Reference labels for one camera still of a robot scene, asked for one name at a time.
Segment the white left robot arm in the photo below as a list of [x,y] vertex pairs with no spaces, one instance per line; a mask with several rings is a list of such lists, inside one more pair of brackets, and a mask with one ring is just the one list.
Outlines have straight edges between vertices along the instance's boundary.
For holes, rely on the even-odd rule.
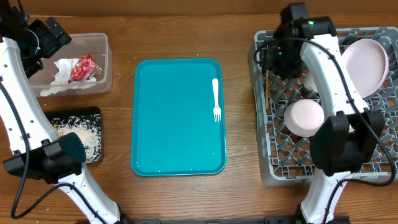
[[42,179],[52,188],[38,202],[61,190],[90,223],[126,223],[119,205],[90,174],[79,137],[75,133],[58,135],[28,81],[29,76],[43,68],[42,58],[51,57],[70,41],[70,36],[52,17],[28,24],[20,12],[1,13],[1,119],[13,153],[3,164],[9,174],[21,177],[11,217],[22,218],[34,209],[31,205],[16,214],[26,179]]

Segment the red snack wrapper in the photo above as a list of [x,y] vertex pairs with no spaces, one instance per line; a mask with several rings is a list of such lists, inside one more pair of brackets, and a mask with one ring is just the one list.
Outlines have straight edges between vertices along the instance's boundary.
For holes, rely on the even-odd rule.
[[93,57],[86,54],[72,67],[68,83],[90,80],[101,70],[102,68],[93,60]]

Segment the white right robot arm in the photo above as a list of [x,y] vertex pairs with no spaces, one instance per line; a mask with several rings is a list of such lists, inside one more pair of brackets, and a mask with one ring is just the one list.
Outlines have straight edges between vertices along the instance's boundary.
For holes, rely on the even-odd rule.
[[370,161],[384,127],[382,113],[371,111],[341,60],[336,29],[329,17],[281,17],[271,40],[254,53],[256,63],[281,79],[306,65],[313,75],[324,122],[310,142],[315,164],[309,192],[300,205],[302,223],[331,223],[347,182]]

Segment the white paper cup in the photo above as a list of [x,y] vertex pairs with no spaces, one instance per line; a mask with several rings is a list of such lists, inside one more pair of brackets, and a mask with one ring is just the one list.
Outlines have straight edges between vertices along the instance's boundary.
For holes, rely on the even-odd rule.
[[307,74],[305,75],[305,78],[303,80],[304,87],[308,91],[314,91],[315,93],[318,92],[315,81],[313,79],[312,72],[309,70]]

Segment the wooden chopstick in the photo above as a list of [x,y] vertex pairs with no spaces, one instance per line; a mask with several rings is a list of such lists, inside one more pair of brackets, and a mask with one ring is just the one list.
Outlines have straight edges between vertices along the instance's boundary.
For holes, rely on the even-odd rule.
[[266,70],[265,74],[265,97],[266,97],[266,110],[269,109],[269,71]]

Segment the white napkin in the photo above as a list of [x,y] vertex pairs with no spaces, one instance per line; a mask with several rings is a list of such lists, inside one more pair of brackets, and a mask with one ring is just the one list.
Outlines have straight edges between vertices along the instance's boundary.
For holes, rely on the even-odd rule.
[[55,80],[50,83],[52,87],[48,90],[42,90],[40,92],[40,96],[56,95],[58,92],[69,89],[87,89],[94,86],[94,84],[78,86],[77,84],[72,85],[71,83],[68,83],[72,67],[78,61],[78,58],[61,58],[56,61],[55,66],[58,68],[58,73],[55,74]]

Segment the pink bowl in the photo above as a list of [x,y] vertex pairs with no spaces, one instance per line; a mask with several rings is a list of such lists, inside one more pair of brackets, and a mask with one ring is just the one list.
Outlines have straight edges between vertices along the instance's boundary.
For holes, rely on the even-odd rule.
[[324,122],[323,108],[313,100],[298,100],[286,108],[284,121],[295,135],[311,137]]

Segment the white plastic fork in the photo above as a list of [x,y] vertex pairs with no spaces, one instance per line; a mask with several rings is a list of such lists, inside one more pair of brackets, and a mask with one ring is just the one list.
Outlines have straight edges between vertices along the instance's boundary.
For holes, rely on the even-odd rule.
[[217,78],[212,79],[213,97],[215,106],[213,108],[213,115],[216,122],[221,121],[221,108],[219,106],[219,81]]

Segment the pink round plate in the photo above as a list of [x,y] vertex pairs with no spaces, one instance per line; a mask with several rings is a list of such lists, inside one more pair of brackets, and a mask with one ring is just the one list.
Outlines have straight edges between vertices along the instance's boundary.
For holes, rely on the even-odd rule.
[[389,57],[384,47],[375,40],[354,42],[341,58],[361,98],[375,93],[387,77]]

